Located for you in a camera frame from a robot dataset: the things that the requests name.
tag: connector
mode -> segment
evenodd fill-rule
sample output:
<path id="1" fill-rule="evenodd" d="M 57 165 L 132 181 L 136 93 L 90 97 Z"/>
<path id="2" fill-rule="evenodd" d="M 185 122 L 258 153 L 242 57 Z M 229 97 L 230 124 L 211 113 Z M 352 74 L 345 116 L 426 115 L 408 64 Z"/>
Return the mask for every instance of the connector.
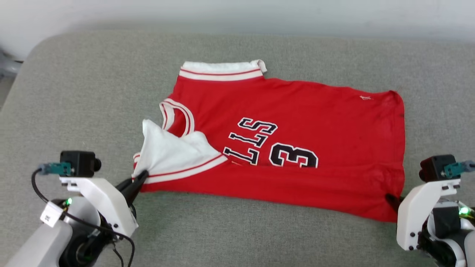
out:
<path id="1" fill-rule="evenodd" d="M 59 174 L 64 176 L 71 176 L 74 170 L 71 168 L 71 164 L 68 162 L 51 162 L 39 165 L 41 169 L 38 174 L 47 175 L 47 174 Z"/>
<path id="2" fill-rule="evenodd" d="M 464 172 L 473 171 L 475 171 L 475 163 L 473 161 L 456 162 L 444 166 L 442 175 L 445 175 L 447 178 L 452 178 L 460 176 Z"/>

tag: armhole trim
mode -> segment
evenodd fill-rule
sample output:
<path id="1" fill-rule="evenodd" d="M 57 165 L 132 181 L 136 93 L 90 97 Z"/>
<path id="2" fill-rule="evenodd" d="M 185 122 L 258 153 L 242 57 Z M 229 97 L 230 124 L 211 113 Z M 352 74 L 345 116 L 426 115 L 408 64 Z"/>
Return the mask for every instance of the armhole trim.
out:
<path id="1" fill-rule="evenodd" d="M 160 103 L 160 110 L 163 116 L 162 129 L 167 131 L 175 122 L 174 109 L 180 110 L 185 115 L 185 131 L 181 136 L 185 136 L 195 131 L 195 119 L 191 111 L 183 104 L 176 102 L 170 98 Z"/>

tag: striped trim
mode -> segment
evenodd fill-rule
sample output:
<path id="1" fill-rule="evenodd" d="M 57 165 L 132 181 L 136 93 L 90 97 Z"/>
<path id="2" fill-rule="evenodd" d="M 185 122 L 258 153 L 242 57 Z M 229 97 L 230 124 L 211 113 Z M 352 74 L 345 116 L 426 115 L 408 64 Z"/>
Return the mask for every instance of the striped trim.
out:
<path id="1" fill-rule="evenodd" d="M 184 78 L 203 81 L 239 81 L 262 77 L 266 64 L 258 59 L 238 63 L 203 63 L 186 61 L 179 75 Z"/>
<path id="2" fill-rule="evenodd" d="M 161 114 L 163 115 L 162 129 L 167 131 L 175 122 L 174 109 L 178 109 L 185 115 L 185 131 L 182 136 L 195 131 L 195 119 L 191 111 L 183 104 L 167 98 L 160 103 Z"/>
<path id="3" fill-rule="evenodd" d="M 219 155 L 205 163 L 199 164 L 197 166 L 193 166 L 181 171 L 176 171 L 176 172 L 168 172 L 168 173 L 161 173 L 161 174 L 152 174 L 147 177 L 145 180 L 144 184 L 150 184 L 150 183 L 157 183 L 157 182 L 163 182 L 163 181 L 171 181 L 171 180 L 177 180 L 177 179 L 183 179 L 186 177 L 190 177 L 192 175 L 198 174 L 200 172 L 207 171 L 209 169 L 212 169 L 221 163 L 224 163 L 228 159 L 224 155 Z"/>
<path id="4" fill-rule="evenodd" d="M 240 80 L 247 80 L 247 79 L 263 76 L 260 70 L 255 70 L 255 71 L 245 72 L 245 73 L 229 74 L 229 75 L 222 75 L 222 74 L 209 75 L 209 74 L 194 74 L 183 69 L 180 70 L 179 75 L 181 77 L 185 77 L 192 80 L 219 81 L 219 82 L 240 81 Z"/>

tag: jersey hem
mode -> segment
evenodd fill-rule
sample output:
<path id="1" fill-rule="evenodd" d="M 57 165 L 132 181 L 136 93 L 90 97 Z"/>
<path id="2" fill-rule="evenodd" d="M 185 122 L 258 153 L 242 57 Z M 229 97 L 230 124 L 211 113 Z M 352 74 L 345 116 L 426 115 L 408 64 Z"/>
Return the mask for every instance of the jersey hem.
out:
<path id="1" fill-rule="evenodd" d="M 138 161 L 138 158 L 140 158 L 140 155 L 134 159 L 134 161 Z M 211 160 L 208 160 L 202 164 L 199 164 L 197 166 L 193 166 L 184 170 L 179 170 L 179 171 L 174 171 L 174 172 L 166 172 L 166 173 L 158 173 L 158 174 L 150 174 L 147 179 L 145 180 L 144 184 L 152 184 L 152 183 L 158 183 L 158 182 L 164 182 L 164 181 L 171 181 L 171 180 L 177 180 L 177 179 L 183 179 L 186 177 L 193 176 L 195 174 L 198 174 L 200 172 L 207 171 L 209 169 L 212 169 L 224 162 L 226 162 L 228 159 L 225 155 L 220 154 L 217 157 L 212 158 Z"/>

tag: printed number 3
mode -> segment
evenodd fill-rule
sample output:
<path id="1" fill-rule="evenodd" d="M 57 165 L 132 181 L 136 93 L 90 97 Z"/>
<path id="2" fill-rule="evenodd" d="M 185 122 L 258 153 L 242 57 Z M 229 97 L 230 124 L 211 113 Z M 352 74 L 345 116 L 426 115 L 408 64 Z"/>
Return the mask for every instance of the printed number 3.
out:
<path id="1" fill-rule="evenodd" d="M 299 159 L 303 159 L 304 162 L 300 162 L 300 167 L 317 167 L 318 157 L 312 151 L 300 147 L 293 147 L 288 144 L 275 143 L 272 145 L 271 152 L 269 154 L 269 160 L 274 166 L 283 166 L 284 161 L 298 163 Z"/>

